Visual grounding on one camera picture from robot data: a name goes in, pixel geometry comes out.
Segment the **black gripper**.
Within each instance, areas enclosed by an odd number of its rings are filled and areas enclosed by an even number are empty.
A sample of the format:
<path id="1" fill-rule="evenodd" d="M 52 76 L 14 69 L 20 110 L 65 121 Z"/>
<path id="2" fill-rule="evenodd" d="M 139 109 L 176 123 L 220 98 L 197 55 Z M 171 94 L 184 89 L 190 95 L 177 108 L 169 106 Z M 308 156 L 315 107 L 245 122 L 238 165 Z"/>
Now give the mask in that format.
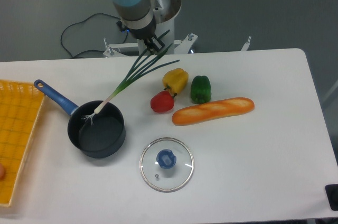
<path id="1" fill-rule="evenodd" d="M 155 34 L 156 20 L 145 18 L 139 21 L 127 21 L 120 19 L 116 23 L 121 32 L 129 32 L 135 39 L 140 41 L 138 45 L 141 51 L 147 50 L 150 54 L 160 52 L 164 48 L 164 42 Z"/>

